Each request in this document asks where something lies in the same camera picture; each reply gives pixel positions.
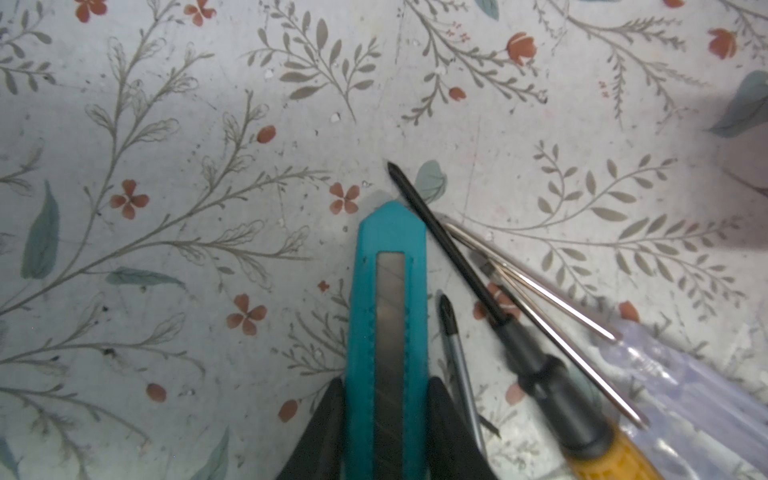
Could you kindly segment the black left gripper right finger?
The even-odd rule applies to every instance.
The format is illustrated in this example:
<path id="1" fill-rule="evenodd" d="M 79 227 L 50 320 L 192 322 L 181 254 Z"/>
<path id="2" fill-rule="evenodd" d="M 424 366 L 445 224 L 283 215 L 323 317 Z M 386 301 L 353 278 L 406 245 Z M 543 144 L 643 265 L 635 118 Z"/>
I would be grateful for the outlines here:
<path id="1" fill-rule="evenodd" d="M 437 376 L 427 388 L 427 460 L 431 479 L 497 480 Z"/>

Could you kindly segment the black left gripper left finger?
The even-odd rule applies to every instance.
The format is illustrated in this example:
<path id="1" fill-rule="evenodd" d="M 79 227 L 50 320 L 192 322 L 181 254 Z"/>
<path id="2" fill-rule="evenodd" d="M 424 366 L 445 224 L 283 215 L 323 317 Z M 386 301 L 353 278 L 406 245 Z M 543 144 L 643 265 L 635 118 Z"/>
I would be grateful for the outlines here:
<path id="1" fill-rule="evenodd" d="M 341 378 L 328 387 L 277 480 L 338 480 L 345 441 L 345 389 Z"/>

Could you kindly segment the teal utility knife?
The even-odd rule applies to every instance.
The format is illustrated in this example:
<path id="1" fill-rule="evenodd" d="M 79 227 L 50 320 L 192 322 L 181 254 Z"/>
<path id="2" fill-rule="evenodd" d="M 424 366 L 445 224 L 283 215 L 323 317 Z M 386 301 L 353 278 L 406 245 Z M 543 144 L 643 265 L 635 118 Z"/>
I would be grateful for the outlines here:
<path id="1" fill-rule="evenodd" d="M 359 225 L 346 365 L 348 479 L 427 475 L 426 227 L 390 201 Z"/>

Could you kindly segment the black yellow grip screwdriver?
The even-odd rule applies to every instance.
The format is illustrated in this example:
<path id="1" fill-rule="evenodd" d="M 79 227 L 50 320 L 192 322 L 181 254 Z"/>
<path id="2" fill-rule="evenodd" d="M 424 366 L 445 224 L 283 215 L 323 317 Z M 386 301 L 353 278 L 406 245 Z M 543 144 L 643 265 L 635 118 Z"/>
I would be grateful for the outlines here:
<path id="1" fill-rule="evenodd" d="M 437 312 L 443 326 L 445 338 L 447 341 L 450 357 L 454 362 L 454 370 L 458 385 L 459 398 L 463 408 L 464 418 L 468 429 L 483 457 L 487 456 L 485 441 L 483 438 L 482 425 L 474 401 L 473 389 L 466 364 L 466 358 L 461 344 L 458 323 L 454 312 L 453 304 L 448 296 L 438 291 Z"/>

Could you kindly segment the yellow handled screwdriver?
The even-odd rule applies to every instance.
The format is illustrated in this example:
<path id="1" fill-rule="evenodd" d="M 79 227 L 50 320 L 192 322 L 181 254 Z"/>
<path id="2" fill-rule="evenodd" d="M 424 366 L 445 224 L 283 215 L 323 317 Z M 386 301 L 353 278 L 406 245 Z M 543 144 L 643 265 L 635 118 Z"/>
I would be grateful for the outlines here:
<path id="1" fill-rule="evenodd" d="M 486 307 L 490 325 L 511 360 L 523 390 L 540 408 L 561 452 L 579 479 L 659 479 L 661 474 L 572 383 L 564 364 L 545 353 L 519 321 L 505 313 L 448 232 L 395 163 L 388 173 L 447 258 Z"/>

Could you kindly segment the clear handled screwdriver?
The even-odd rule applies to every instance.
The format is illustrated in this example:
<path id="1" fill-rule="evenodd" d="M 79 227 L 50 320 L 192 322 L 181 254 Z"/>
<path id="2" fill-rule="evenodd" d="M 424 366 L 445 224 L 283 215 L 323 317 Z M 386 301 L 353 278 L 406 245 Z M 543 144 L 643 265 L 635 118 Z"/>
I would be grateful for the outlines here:
<path id="1" fill-rule="evenodd" d="M 767 471 L 767 407 L 741 387 L 693 356 L 664 344 L 627 319 L 609 322 L 579 307 L 563 292 L 540 280 L 499 247 L 447 216 L 445 230 L 472 253 L 493 260 L 512 274 L 530 297 L 537 295 L 569 318 L 592 330 L 610 365 L 637 380 L 653 404 L 669 415 L 676 429 L 685 420 L 761 473 Z"/>
<path id="2" fill-rule="evenodd" d="M 517 283 L 511 273 L 499 263 L 479 253 L 470 255 L 498 291 L 531 320 L 537 328 L 561 351 L 584 378 L 620 411 L 617 427 L 625 439 L 639 449 L 653 467 L 666 479 L 726 479 L 728 476 L 708 457 L 708 451 L 694 439 L 676 429 L 666 412 L 645 402 L 643 412 L 628 408 L 628 402 L 606 380 L 591 360 L 573 343 L 546 313 Z"/>

